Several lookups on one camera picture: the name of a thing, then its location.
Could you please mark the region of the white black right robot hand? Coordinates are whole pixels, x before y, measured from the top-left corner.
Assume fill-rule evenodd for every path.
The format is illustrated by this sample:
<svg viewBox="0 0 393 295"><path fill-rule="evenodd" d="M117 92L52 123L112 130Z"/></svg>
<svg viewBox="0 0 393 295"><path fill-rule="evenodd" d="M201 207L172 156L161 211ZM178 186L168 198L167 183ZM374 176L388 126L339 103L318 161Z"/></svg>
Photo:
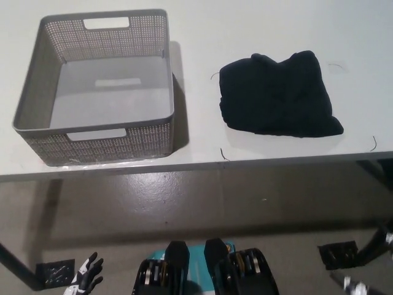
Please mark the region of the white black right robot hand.
<svg viewBox="0 0 393 295"><path fill-rule="evenodd" d="M331 271L330 278L348 295L386 295L386 293L366 285L362 281L353 280L350 276L338 271Z"/></svg>

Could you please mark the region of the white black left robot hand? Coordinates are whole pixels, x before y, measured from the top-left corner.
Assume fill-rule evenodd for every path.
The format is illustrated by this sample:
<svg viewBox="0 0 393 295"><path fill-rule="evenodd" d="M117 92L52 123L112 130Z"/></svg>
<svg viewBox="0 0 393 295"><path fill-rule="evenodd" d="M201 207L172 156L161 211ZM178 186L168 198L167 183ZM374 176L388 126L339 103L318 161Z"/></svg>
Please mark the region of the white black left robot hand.
<svg viewBox="0 0 393 295"><path fill-rule="evenodd" d="M103 281L100 276L104 259L97 260L98 253L94 252L79 268L71 284L65 289L64 295L88 295L96 285Z"/></svg>

